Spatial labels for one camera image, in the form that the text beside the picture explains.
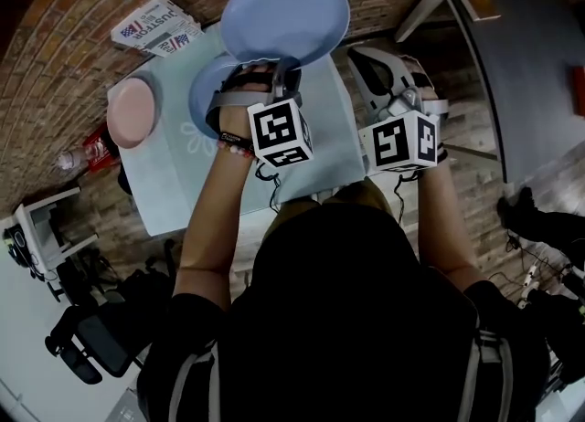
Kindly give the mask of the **black headset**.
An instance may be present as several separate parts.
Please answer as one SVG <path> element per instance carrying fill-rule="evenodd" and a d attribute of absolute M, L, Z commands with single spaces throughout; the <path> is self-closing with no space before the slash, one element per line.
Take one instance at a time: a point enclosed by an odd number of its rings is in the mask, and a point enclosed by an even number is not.
<path fill-rule="evenodd" d="M 31 255 L 22 227 L 19 224 L 15 224 L 5 229 L 3 240 L 12 259 L 19 266 L 29 269 L 31 267 Z"/>

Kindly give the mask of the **orange box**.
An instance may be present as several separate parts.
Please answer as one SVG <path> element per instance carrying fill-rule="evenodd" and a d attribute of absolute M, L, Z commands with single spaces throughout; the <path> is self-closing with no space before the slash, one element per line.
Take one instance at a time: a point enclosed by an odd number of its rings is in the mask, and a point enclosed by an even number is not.
<path fill-rule="evenodd" d="M 574 67 L 571 77 L 575 96 L 575 113 L 585 118 L 585 66 Z"/>

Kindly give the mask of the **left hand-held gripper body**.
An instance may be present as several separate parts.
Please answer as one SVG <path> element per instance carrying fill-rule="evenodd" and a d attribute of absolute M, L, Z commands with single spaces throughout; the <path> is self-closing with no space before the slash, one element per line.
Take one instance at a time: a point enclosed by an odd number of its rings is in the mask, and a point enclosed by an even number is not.
<path fill-rule="evenodd" d="M 209 127 L 221 107 L 247 107 L 253 152 L 218 141 L 218 145 L 244 156 L 254 156 L 272 168 L 312 161 L 314 150 L 308 124 L 292 98 L 274 100 L 267 92 L 215 92 L 207 112 Z"/>

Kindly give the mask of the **small pink plate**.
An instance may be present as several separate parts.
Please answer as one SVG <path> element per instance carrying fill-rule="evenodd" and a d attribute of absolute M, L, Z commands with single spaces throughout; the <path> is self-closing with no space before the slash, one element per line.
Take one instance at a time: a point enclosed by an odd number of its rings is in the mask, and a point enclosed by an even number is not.
<path fill-rule="evenodd" d="M 156 120 L 156 102 L 150 85 L 128 78 L 112 89 L 108 98 L 107 127 L 113 142 L 123 149 L 140 145 Z"/>

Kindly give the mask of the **person's left hand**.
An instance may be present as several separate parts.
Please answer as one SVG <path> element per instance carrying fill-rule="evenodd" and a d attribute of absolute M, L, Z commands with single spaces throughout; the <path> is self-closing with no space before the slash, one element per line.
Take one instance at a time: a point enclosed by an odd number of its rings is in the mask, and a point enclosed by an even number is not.
<path fill-rule="evenodd" d="M 236 83 L 240 83 L 240 86 L 231 85 L 229 91 L 271 92 L 272 75 L 275 67 L 275 62 L 247 66 L 239 72 L 239 77 L 247 76 L 248 74 L 266 75 L 270 81 L 263 82 L 263 79 L 260 78 L 246 79 L 245 82 L 236 80 Z M 221 107 L 219 110 L 219 128 L 222 132 L 229 132 L 241 138 L 250 139 L 251 130 L 247 107 Z"/>

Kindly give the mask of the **person's khaki trousers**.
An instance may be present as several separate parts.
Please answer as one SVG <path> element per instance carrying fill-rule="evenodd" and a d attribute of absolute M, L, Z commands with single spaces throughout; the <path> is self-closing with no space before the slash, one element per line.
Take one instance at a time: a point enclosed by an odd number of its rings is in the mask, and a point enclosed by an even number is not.
<path fill-rule="evenodd" d="M 308 210 L 328 204 L 369 206 L 386 212 L 391 216 L 393 215 L 388 200 L 382 191 L 369 177 L 365 177 L 362 181 L 340 188 L 333 195 L 327 195 L 323 202 L 319 202 L 310 196 L 304 196 L 283 203 L 266 234 Z"/>

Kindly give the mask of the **small white table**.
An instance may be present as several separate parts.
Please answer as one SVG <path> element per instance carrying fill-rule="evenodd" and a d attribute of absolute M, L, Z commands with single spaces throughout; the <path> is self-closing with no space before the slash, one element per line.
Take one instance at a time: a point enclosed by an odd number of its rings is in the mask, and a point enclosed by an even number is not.
<path fill-rule="evenodd" d="M 43 275 L 47 275 L 68 257 L 99 238 L 97 234 L 92 234 L 77 244 L 66 243 L 61 246 L 50 225 L 50 211 L 57 206 L 57 202 L 80 192 L 80 188 L 76 186 L 28 206 L 20 204 L 12 215 L 13 220 L 23 230 L 33 266 Z"/>

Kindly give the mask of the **black office chair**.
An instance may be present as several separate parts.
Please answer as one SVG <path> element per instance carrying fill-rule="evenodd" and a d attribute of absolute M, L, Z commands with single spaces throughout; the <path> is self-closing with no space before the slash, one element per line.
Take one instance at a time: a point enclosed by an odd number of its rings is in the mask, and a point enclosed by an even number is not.
<path fill-rule="evenodd" d="M 149 258 L 144 270 L 107 290 L 104 303 L 69 306 L 45 338 L 49 353 L 87 385 L 101 382 L 100 369 L 120 378 L 131 364 L 142 366 L 139 354 L 160 328 L 175 286 L 174 246 L 171 238 L 164 243 L 166 273 Z"/>
<path fill-rule="evenodd" d="M 56 267 L 57 278 L 54 288 L 51 282 L 48 289 L 57 302 L 64 296 L 71 305 L 95 308 L 104 301 L 107 288 L 116 288 L 122 280 L 110 262 L 97 248 L 86 248 L 74 259 L 66 258 Z"/>

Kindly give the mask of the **person's left forearm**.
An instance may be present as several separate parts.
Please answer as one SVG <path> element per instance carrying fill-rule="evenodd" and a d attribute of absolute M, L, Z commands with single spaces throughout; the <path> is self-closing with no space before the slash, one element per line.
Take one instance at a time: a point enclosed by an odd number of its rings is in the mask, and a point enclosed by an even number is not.
<path fill-rule="evenodd" d="M 248 157 L 217 152 L 184 236 L 176 295 L 197 295 L 224 311 L 230 307 L 229 271 L 251 164 Z"/>

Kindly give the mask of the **white printed cardboard box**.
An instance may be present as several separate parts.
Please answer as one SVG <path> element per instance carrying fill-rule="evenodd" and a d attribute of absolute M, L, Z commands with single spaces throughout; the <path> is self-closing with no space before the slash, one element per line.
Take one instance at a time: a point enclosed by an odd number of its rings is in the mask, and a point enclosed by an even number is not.
<path fill-rule="evenodd" d="M 112 29 L 111 39 L 141 52 L 167 57 L 203 34 L 200 24 L 170 0 L 149 0 Z"/>

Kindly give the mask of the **person's right hand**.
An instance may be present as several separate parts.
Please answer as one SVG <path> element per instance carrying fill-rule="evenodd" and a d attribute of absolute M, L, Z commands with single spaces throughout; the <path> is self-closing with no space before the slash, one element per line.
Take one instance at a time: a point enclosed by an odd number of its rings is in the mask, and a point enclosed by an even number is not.
<path fill-rule="evenodd" d="M 421 99 L 437 100 L 438 96 L 434 86 L 419 61 L 408 55 L 401 55 L 400 57 L 412 76 L 415 86 L 420 90 Z"/>

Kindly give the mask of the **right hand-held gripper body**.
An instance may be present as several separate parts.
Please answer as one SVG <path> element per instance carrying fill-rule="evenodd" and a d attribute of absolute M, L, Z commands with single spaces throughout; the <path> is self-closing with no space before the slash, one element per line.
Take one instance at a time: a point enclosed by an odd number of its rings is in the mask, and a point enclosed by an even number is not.
<path fill-rule="evenodd" d="M 399 173 L 437 166 L 447 156 L 440 139 L 447 113 L 447 100 L 424 100 L 416 87 L 403 90 L 358 131 L 369 167 Z"/>

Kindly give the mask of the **black wristband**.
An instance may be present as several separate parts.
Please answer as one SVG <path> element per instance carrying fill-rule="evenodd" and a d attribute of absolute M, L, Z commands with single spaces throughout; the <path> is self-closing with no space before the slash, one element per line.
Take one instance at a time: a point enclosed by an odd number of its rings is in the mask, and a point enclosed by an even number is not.
<path fill-rule="evenodd" d="M 218 140 L 229 145 L 238 146 L 239 148 L 251 153 L 253 152 L 253 141 L 251 139 L 238 136 L 231 132 L 221 132 Z"/>

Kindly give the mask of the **person's black shirt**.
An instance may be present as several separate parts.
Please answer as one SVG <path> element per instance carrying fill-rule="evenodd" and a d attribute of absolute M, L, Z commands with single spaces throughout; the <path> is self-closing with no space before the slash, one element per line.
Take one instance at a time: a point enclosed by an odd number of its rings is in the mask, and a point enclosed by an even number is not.
<path fill-rule="evenodd" d="M 223 311 L 169 304 L 138 379 L 148 422 L 456 422 L 471 352 L 470 422 L 527 422 L 548 379 L 545 339 L 497 287 L 468 299 L 418 278 L 396 220 L 313 208 L 277 227 L 250 286 Z"/>

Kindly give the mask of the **red packet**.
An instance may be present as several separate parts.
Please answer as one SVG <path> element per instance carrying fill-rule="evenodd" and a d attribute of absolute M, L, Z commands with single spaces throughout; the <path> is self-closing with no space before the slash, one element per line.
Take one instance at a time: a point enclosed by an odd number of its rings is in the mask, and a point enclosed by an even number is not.
<path fill-rule="evenodd" d="M 82 148 L 91 172 L 99 172 L 119 162 L 119 148 L 110 136 L 106 126 L 101 126 L 92 133 L 84 141 Z"/>

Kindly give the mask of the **grey desk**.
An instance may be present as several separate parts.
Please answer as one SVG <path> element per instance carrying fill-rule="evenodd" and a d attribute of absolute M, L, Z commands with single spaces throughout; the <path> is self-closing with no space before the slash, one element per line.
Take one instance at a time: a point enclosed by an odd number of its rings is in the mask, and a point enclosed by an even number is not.
<path fill-rule="evenodd" d="M 572 70 L 585 66 L 585 34 L 569 0 L 418 0 L 396 42 L 441 3 L 478 70 L 505 182 L 520 183 L 585 142 L 572 81 Z"/>

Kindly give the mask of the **big blue plate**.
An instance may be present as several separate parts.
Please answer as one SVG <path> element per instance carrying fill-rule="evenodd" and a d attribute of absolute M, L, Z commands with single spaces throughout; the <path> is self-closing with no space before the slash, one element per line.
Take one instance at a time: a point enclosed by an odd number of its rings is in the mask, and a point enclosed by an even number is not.
<path fill-rule="evenodd" d="M 214 93 L 220 90 L 224 81 L 239 62 L 228 54 L 221 54 L 207 63 L 194 77 L 188 93 L 188 108 L 192 122 L 197 129 L 212 140 L 218 133 L 207 122 L 207 112 Z"/>
<path fill-rule="evenodd" d="M 226 50 L 241 62 L 328 55 L 349 27 L 348 0 L 229 0 L 220 20 Z"/>

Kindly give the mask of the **clear plastic bottle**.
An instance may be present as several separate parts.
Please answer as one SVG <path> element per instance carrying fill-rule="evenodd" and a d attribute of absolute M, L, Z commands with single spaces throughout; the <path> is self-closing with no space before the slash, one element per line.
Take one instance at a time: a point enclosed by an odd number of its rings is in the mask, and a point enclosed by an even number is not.
<path fill-rule="evenodd" d="M 97 158 L 100 151 L 95 146 L 82 146 L 60 154 L 56 165 L 62 170 L 71 170 Z"/>

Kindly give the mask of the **person's right forearm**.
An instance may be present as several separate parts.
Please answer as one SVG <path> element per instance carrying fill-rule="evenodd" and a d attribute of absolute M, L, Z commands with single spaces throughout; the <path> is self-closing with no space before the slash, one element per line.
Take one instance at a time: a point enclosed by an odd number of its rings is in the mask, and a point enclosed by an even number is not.
<path fill-rule="evenodd" d="M 487 282 L 477 267 L 464 223 L 452 172 L 446 161 L 427 169 L 418 180 L 418 278 L 470 299 Z"/>

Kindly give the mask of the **light blue flower tablecloth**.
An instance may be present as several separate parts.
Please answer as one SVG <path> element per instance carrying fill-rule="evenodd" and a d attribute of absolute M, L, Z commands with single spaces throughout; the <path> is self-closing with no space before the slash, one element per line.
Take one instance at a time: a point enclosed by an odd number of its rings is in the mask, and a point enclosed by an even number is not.
<path fill-rule="evenodd" d="M 217 146 L 192 122 L 188 92 L 197 73 L 225 48 L 217 26 L 183 50 L 155 57 L 133 72 L 154 92 L 156 120 L 137 147 L 122 149 L 127 175 L 145 230 L 152 237 L 187 226 Z M 312 161 L 277 169 L 281 186 L 250 174 L 241 211 L 281 203 L 349 185 L 365 175 L 351 98 L 333 59 L 325 56 L 303 68 L 300 85 L 314 149 Z"/>

